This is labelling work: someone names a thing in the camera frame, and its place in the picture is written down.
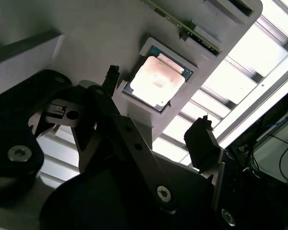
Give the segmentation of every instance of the metal grille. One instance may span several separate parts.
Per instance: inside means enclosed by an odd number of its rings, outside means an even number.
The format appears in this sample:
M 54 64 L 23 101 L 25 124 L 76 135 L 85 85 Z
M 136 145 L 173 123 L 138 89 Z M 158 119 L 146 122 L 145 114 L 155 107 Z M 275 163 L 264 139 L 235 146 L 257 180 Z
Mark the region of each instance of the metal grille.
M 265 106 L 247 119 L 263 107 L 262 97 L 281 90 L 279 82 L 288 80 L 288 1 L 262 3 L 261 17 L 153 143 L 153 151 L 189 165 L 183 135 L 198 117 L 208 115 L 215 137 L 226 148 L 268 110 Z M 177 148 L 177 157 L 166 145 Z

